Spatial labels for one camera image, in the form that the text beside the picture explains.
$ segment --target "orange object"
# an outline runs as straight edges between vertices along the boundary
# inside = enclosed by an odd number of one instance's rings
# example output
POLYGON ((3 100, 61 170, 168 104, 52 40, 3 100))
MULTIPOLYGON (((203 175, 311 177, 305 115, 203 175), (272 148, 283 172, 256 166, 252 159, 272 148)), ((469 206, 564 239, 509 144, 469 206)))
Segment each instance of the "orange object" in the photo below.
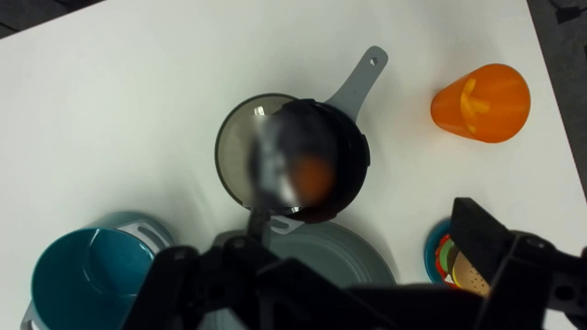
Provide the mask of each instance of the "orange object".
POLYGON ((502 142, 516 135, 531 111, 531 89, 515 67, 483 65, 441 89, 434 120, 458 135, 502 142))
POLYGON ((320 201, 331 190, 335 177, 333 164, 318 153, 298 155, 289 170, 289 183, 300 203, 311 205, 320 201))

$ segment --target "orange cup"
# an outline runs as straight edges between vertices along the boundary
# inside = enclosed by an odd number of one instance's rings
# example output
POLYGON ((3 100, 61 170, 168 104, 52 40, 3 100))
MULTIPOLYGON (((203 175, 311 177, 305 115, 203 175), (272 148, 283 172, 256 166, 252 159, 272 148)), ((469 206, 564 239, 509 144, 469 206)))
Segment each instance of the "orange cup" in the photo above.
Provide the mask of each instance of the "orange cup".
POLYGON ((502 142, 516 135, 531 113, 527 80, 511 65, 489 63, 441 89, 434 120, 458 135, 502 142))

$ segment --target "table surface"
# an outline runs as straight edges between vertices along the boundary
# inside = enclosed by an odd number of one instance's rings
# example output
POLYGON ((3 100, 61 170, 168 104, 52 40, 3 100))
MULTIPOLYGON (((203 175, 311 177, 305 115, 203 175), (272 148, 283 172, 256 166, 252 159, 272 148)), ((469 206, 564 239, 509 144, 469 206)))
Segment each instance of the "table surface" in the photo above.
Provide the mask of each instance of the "table surface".
POLYGON ((17 327, 43 249, 105 212, 153 212, 201 250, 245 227, 216 168, 223 118, 267 91, 329 98, 373 43, 392 56, 359 120, 373 164, 338 221, 399 282, 428 280, 425 238, 456 195, 584 247, 587 206, 526 0, 109 0, 0 41, 0 327, 17 327), (437 128, 436 91, 489 62, 529 80, 524 131, 485 144, 437 128))

